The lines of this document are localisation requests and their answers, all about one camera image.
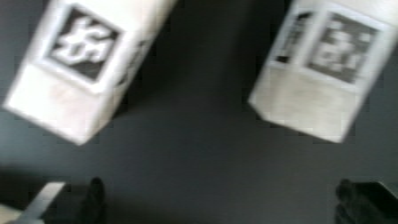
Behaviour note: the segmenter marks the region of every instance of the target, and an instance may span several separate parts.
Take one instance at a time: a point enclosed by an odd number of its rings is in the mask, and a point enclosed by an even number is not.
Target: dark gray surface
[[[17,178],[101,176],[111,224],[330,224],[339,179],[398,180],[396,54],[344,144],[259,121],[245,103],[285,7],[177,5],[127,110],[83,147],[0,111],[0,196],[23,200]],[[40,12],[40,1],[1,0],[1,100]]]

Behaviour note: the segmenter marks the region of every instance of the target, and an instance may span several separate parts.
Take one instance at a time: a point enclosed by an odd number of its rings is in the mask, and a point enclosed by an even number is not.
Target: table surface
[[[1,0],[1,100],[44,5]],[[396,52],[342,144],[262,122],[246,105],[285,8],[181,1],[122,113],[81,147],[0,111],[0,194],[23,201],[17,180],[79,184],[99,176],[110,223],[330,224],[341,178],[396,182]]]

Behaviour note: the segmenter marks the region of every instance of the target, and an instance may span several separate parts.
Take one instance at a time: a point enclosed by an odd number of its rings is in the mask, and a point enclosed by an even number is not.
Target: white block
[[[106,125],[175,0],[53,0],[3,107],[76,144]]]
[[[266,121],[335,143],[344,140],[396,34],[396,1],[293,3],[250,104]]]

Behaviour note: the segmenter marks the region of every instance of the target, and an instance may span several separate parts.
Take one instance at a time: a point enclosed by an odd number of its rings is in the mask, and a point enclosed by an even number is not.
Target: black object
[[[335,195],[335,224],[396,224],[398,198],[380,183],[341,181]]]
[[[46,224],[104,224],[104,185],[99,178],[88,187],[67,186],[42,219]]]

